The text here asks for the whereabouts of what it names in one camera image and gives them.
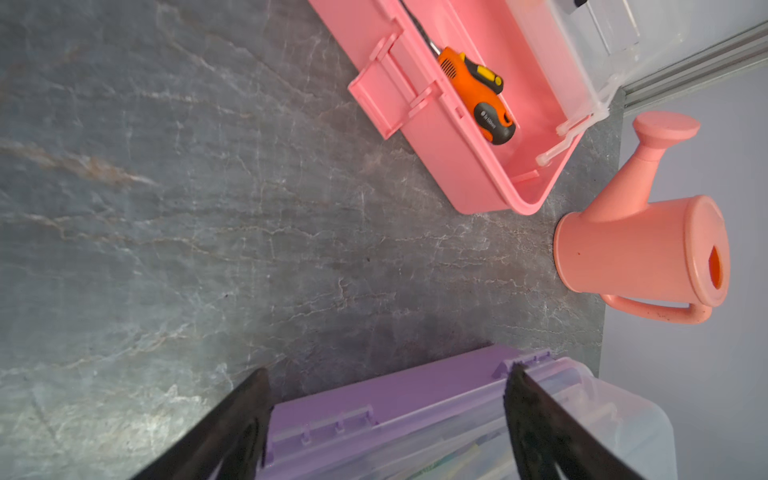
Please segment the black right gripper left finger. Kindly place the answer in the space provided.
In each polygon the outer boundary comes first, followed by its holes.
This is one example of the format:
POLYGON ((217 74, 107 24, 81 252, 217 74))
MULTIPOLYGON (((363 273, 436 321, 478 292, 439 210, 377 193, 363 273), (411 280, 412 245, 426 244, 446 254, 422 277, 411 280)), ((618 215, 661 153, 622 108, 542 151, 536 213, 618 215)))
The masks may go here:
POLYGON ((273 411, 268 370, 258 368, 136 479, 254 479, 265 465, 273 411))

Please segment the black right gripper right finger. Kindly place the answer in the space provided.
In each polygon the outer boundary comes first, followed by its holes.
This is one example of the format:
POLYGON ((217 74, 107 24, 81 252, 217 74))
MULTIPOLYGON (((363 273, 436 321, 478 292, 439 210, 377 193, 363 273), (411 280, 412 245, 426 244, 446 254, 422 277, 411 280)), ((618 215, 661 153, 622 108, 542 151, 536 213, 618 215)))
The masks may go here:
POLYGON ((506 424, 522 479, 638 479, 514 363, 503 396, 506 424))

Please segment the purple clear-lid toolbox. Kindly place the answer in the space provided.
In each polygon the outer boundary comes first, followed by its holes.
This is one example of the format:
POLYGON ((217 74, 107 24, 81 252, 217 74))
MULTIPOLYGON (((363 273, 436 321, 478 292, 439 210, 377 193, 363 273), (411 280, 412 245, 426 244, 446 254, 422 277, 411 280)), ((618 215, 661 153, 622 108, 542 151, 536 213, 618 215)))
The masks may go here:
POLYGON ((646 479, 678 475, 653 402, 549 350, 495 345, 277 405, 261 479, 514 479, 503 393, 514 364, 646 479))

